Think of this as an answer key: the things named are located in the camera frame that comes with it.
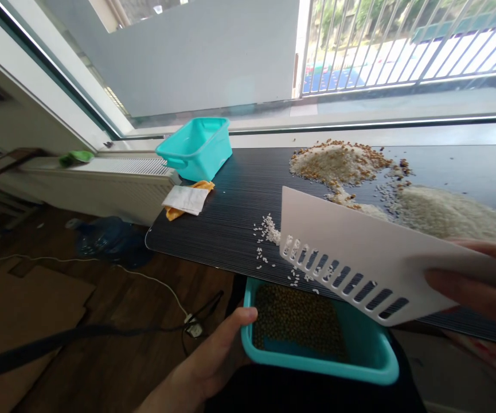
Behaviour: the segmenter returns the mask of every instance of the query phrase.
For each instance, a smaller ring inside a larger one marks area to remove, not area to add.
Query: white tissue
[[[204,207],[204,201],[208,193],[207,189],[176,185],[169,191],[162,205],[177,208],[192,215],[198,215]]]

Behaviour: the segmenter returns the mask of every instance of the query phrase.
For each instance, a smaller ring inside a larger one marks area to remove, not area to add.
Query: turquoise plastic basket
[[[257,289],[267,284],[248,278],[244,307],[253,307]],[[353,306],[333,301],[350,363],[323,359],[311,349],[293,342],[270,340],[264,337],[265,348],[260,350],[252,342],[252,326],[242,327],[242,345],[250,359],[256,363],[269,364],[296,370],[360,380],[373,384],[388,385],[399,377],[399,363],[388,332],[375,321],[366,317]]]
[[[194,118],[156,148],[156,153],[191,181],[211,181],[231,157],[229,120]]]

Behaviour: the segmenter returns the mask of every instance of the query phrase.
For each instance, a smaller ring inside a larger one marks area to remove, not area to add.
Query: plastic bottle
[[[119,217],[98,218],[87,224],[79,219],[66,223],[78,232],[76,253],[120,264],[127,269],[142,267],[154,254],[144,244],[144,233]]]

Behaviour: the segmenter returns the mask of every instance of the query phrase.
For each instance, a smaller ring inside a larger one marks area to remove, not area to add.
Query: black cable
[[[204,320],[213,314],[217,308],[217,304],[221,300],[224,292],[219,291],[211,300],[202,306],[198,311],[196,311],[189,319],[195,318],[197,315],[202,313],[206,308],[212,305],[208,315],[204,317]],[[13,369],[16,369],[24,364],[30,363],[53,350],[61,348],[71,342],[78,340],[80,338],[98,337],[98,336],[122,336],[122,337],[133,337],[139,334],[151,333],[151,332],[163,332],[172,333],[179,330],[184,330],[186,327],[196,325],[199,321],[191,321],[184,323],[180,326],[166,328],[160,326],[153,326],[144,329],[131,329],[131,330],[120,330],[111,325],[87,325],[79,326],[70,330],[63,331],[61,333],[54,334],[49,337],[41,338],[39,340],[33,341],[31,343],[25,344],[23,346],[5,351],[0,353],[0,374],[6,373]]]
[[[215,301],[212,305],[212,307],[209,309],[208,311],[208,315],[206,315],[206,317],[204,317],[204,319],[200,320],[200,322],[206,320],[209,316],[211,316],[214,311],[217,309],[217,305],[219,304],[219,302],[221,301],[221,298],[223,297],[223,295],[225,294],[225,292],[223,290],[220,290],[210,301],[208,301],[203,307],[202,309],[200,309],[198,311],[198,313],[202,312],[203,309],[205,309],[208,305],[210,305],[213,301]],[[193,314],[191,315],[187,320],[186,322],[189,323],[191,322],[191,320],[194,318],[196,314]],[[209,335],[207,334],[202,334],[201,336],[199,337],[193,337],[194,339],[197,339],[197,338],[206,338],[206,337],[209,337]],[[183,347],[183,353],[185,355],[185,358],[187,358],[188,356],[190,356],[190,353],[188,352],[188,350],[186,349],[186,345],[185,345],[185,329],[183,329],[181,331],[181,346]]]

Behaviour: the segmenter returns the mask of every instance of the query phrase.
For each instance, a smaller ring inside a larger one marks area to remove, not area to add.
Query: hand
[[[496,258],[496,243],[477,240],[453,240],[455,244]],[[471,308],[496,322],[496,288],[457,272],[429,270],[428,284],[457,303]]]
[[[141,404],[137,412],[193,412],[217,394],[248,362],[240,327],[257,319],[254,307],[239,307]]]

